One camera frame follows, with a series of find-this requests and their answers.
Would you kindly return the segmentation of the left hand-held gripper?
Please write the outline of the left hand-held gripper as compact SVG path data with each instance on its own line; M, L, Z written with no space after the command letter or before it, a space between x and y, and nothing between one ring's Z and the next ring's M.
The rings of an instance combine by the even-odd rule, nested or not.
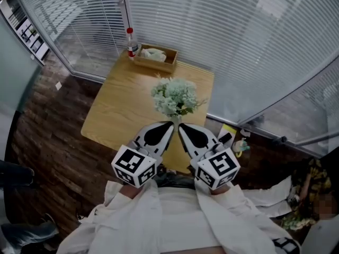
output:
M122 145L112 160L115 175L135 188L143 186L157 174L173 133L173 122L155 122L143 127L135 140Z

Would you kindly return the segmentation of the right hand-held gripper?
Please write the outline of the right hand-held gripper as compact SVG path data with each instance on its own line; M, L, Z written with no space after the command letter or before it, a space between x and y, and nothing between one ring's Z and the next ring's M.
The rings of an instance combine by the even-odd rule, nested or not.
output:
M179 137L184 151L192 158L190 164L195 170L196 179L211 190L224 186L236 177L240 170L238 160L231 148L217 143L210 130L192 123L180 123ZM207 150L210 144L215 145Z

